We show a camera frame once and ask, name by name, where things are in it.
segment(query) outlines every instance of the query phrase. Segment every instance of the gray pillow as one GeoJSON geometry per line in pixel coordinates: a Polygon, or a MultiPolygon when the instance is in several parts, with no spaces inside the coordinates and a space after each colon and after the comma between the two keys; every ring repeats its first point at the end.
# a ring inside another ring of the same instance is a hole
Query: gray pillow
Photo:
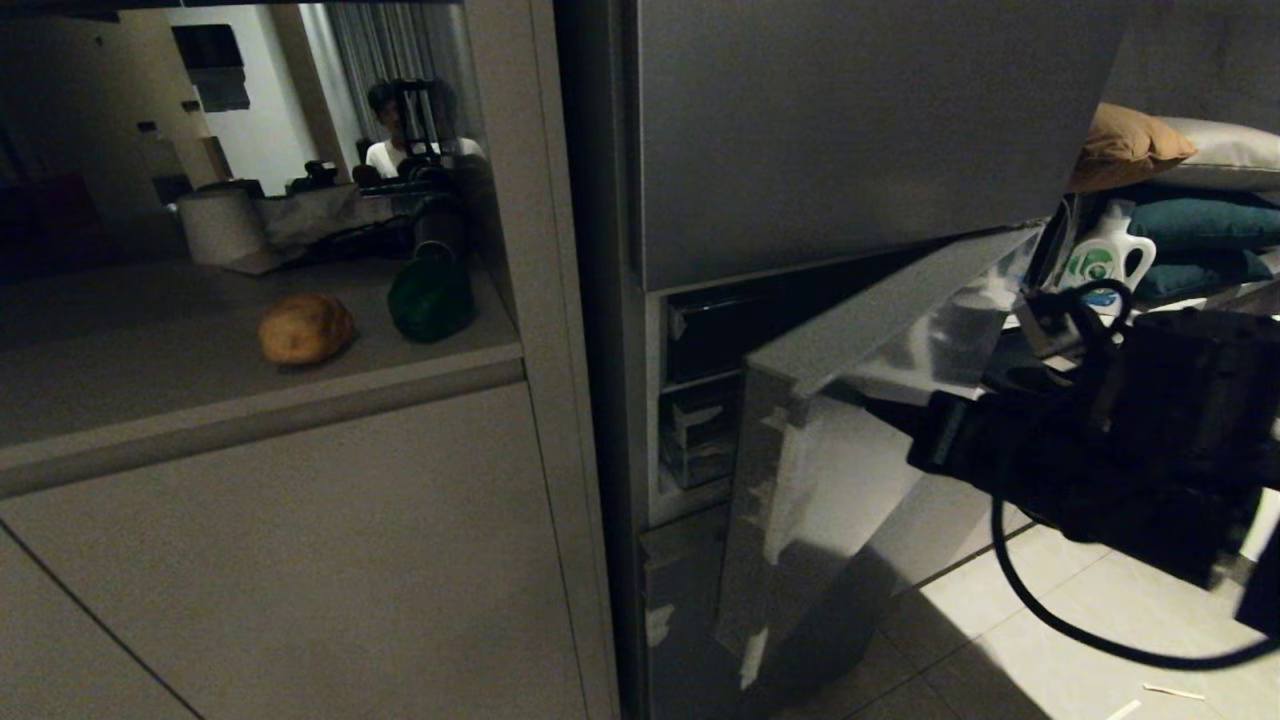
{"type": "Polygon", "coordinates": [[[1213,120],[1160,119],[1196,143],[1199,152],[1151,178],[1148,182],[1152,184],[1245,192],[1280,191],[1280,135],[1213,120]]]}

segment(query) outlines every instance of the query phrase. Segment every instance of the brown pillow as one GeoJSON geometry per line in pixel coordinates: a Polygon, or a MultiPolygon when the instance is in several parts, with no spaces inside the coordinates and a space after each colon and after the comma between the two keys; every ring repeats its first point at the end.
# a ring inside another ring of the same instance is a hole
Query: brown pillow
{"type": "Polygon", "coordinates": [[[1097,192],[1142,182],[1194,154],[1192,141],[1156,118],[1102,102],[1066,191],[1097,192]]]}

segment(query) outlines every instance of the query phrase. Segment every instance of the green pepper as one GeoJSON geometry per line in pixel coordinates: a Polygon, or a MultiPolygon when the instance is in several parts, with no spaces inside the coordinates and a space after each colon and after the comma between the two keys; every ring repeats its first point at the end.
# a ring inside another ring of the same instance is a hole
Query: green pepper
{"type": "Polygon", "coordinates": [[[475,318],[466,264],[439,254],[413,260],[396,275],[387,307],[408,340],[436,342],[457,333],[475,318]]]}

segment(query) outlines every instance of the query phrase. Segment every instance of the potato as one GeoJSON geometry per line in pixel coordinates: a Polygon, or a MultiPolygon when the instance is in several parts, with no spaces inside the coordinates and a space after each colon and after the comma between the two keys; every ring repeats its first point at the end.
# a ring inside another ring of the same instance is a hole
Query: potato
{"type": "Polygon", "coordinates": [[[280,300],[262,316],[262,355],[279,365],[310,365],[351,341],[356,322],[337,297],[303,292],[280,300]]]}

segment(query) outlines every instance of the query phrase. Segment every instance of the detergent bottle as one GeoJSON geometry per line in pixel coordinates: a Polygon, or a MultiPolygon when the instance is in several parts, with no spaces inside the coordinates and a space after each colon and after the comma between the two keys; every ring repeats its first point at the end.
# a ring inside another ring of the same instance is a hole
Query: detergent bottle
{"type": "MultiPolygon", "coordinates": [[[[1120,281],[1129,286],[1129,290],[1138,287],[1138,282],[1156,261],[1156,243],[1151,238],[1129,234],[1133,209],[1134,204],[1128,200],[1112,200],[1107,204],[1093,232],[1071,251],[1062,278],[1059,281],[1059,288],[1079,287],[1103,278],[1120,281]],[[1132,252],[1139,252],[1142,258],[1130,273],[1125,270],[1125,265],[1132,252]]],[[[1120,296],[1112,291],[1094,291],[1084,300],[1107,315],[1120,311],[1120,296]]]]}

